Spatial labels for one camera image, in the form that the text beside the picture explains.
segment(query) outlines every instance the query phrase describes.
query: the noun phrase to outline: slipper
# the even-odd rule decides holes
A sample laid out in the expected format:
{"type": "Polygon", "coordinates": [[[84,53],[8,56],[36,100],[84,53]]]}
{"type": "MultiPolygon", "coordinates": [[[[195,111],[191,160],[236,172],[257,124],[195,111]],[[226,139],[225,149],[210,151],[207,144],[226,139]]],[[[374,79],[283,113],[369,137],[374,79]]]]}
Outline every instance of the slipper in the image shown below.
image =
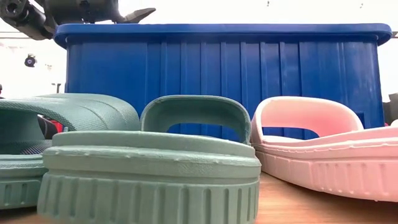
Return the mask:
{"type": "Polygon", "coordinates": [[[261,164],[242,105],[164,96],[146,106],[141,128],[55,135],[38,213],[63,223],[254,223],[261,164]],[[240,142],[166,133],[179,123],[228,126],[240,142]]]}
{"type": "Polygon", "coordinates": [[[1,100],[0,209],[36,206],[47,171],[40,154],[52,146],[42,134],[38,114],[59,121],[69,131],[132,130],[140,125],[135,109],[111,96],[65,93],[1,100]]]}
{"type": "Polygon", "coordinates": [[[340,103],[277,96],[260,103],[252,120],[252,146],[262,171],[345,197],[398,202],[398,128],[364,129],[340,103]],[[319,138],[264,136],[263,127],[302,128],[319,138]]]}

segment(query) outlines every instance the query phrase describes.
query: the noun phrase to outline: bin rim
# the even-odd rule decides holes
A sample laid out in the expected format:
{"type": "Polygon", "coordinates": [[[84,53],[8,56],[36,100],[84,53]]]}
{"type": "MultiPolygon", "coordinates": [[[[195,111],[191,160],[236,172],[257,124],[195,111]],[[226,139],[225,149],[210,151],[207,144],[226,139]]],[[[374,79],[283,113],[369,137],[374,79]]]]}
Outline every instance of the bin rim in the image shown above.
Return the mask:
{"type": "Polygon", "coordinates": [[[375,35],[382,45],[392,37],[387,24],[64,24],[57,27],[54,41],[64,49],[67,37],[94,34],[269,34],[269,35],[375,35]]]}

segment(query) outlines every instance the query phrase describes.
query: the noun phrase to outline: green slipper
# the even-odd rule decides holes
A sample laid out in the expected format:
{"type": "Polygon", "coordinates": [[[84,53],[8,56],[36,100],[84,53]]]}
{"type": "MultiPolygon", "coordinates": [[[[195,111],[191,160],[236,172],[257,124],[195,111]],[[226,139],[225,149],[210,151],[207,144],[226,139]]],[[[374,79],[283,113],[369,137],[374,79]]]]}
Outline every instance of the green slipper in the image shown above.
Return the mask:
{"type": "Polygon", "coordinates": [[[52,145],[44,139],[38,114],[57,120],[69,131],[140,126],[135,109],[111,96],[66,93],[0,100],[0,209],[37,204],[47,172],[40,154],[52,145]]]}
{"type": "Polygon", "coordinates": [[[165,96],[146,106],[141,127],[56,135],[38,213],[62,223],[254,223],[261,164],[243,106],[165,96]],[[165,133],[178,123],[228,126],[241,142],[165,133]]]}

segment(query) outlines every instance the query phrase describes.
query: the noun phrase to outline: blue storage bin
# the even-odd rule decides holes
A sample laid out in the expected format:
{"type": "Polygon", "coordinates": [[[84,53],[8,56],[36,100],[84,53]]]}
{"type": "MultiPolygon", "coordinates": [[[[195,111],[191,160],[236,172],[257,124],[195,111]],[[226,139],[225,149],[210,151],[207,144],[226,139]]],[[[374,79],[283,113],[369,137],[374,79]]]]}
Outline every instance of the blue storage bin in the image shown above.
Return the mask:
{"type": "MultiPolygon", "coordinates": [[[[174,94],[227,96],[251,116],[267,97],[311,96],[343,103],[375,128],[384,126],[377,46],[391,35],[385,24],[68,24],[55,41],[68,50],[66,92],[112,95],[139,113],[174,94]]],[[[234,139],[207,125],[173,127],[180,131],[234,139]]]]}

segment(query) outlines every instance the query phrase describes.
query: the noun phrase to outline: wooden surface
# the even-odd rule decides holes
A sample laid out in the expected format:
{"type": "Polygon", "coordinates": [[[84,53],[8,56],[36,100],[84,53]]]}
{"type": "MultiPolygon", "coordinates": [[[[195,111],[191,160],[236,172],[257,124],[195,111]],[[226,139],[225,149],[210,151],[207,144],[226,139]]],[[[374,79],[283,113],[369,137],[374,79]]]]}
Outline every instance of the wooden surface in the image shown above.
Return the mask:
{"type": "MultiPolygon", "coordinates": [[[[398,203],[373,202],[314,192],[261,176],[256,224],[395,224],[398,203]]],[[[47,224],[34,208],[0,211],[0,223],[47,224]]]]}

